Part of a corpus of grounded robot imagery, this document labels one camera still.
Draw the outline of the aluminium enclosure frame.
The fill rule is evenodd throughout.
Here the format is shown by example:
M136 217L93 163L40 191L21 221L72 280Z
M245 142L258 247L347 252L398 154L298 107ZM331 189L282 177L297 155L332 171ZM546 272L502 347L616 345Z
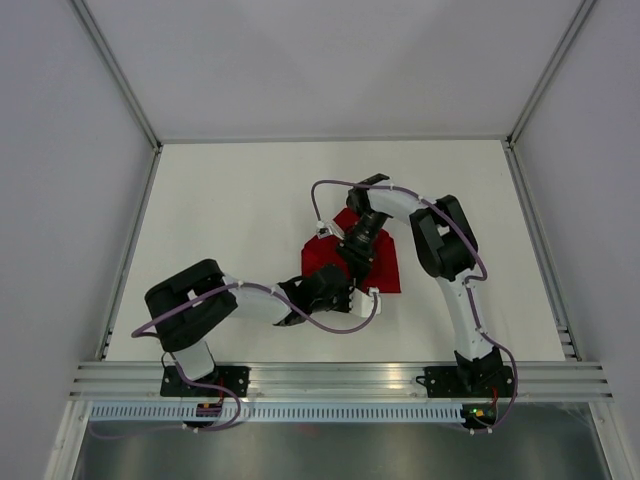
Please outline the aluminium enclosure frame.
M73 369L68 419L101 401L161 402L160 343L136 338L144 294L204 258L272 285L296 275L347 184L384 173L456 196L488 278L489 335L519 395L491 433L431 423L176 422L98 426L75 450L90 479L262 477L635 479L638 400L612 367L617 307L639 260L590 155L614 150L581 66L584 1L74 1L71 9L142 127L146 166L94 347ZM402 291L371 323L327 313L276 327L228 319L222 365L250 368L245 402L434 403L415 377L454 360L454 331L410 229L391 221Z

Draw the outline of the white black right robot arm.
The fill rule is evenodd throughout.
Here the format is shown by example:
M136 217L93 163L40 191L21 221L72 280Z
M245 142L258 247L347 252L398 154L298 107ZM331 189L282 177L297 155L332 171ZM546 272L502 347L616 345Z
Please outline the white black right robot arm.
M478 243L458 199L426 200L377 174L348 183L346 206L358 216L337 247L356 286L364 285L375 259L374 241L389 219L407 225L422 269L442 292L454 331L454 388L464 396L517 395L513 354L487 333L475 287L488 277Z

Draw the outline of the red cloth napkin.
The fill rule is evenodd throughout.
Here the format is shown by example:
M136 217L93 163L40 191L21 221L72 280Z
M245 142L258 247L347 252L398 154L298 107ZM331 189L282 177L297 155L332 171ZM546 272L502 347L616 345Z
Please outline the red cloth napkin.
M344 233L352 230L357 220L358 216L348 208L343 208L333 218ZM352 279L347 262L336 251L338 245L339 239L335 236L319 239L314 235L301 250L301 274L310 276L323 266L333 264ZM362 284L363 289L375 287L381 293L400 294L401 283L394 239L382 229L373 243L373 249L372 268Z

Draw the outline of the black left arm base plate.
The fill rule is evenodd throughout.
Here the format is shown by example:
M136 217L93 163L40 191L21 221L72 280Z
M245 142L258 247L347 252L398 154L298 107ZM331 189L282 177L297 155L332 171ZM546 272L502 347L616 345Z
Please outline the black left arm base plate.
M196 383L224 387L239 398L245 398L250 383L250 368L247 366L219 366L213 374L196 380ZM196 387L188 384L182 379L175 366L167 366L163 372L160 396L166 398L225 398L228 397L228 394L219 389Z

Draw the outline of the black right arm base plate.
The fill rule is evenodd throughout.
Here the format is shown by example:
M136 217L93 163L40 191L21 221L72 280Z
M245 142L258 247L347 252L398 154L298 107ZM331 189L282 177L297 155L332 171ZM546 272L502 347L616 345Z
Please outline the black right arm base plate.
M456 366L425 367L415 381L426 389L431 399L499 399L510 398L514 393L515 380L512 369L500 367L496 372L482 374L479 379L465 383Z

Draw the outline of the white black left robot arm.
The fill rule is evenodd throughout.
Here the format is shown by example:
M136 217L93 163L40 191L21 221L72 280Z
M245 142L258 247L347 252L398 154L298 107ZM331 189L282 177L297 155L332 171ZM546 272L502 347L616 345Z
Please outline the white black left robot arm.
M353 290L353 281L332 264L309 276L255 288L205 259L152 287L144 301L163 350L177 361L183 385L206 396L216 389L219 374L205 337L224 320L296 326L316 312L349 312Z

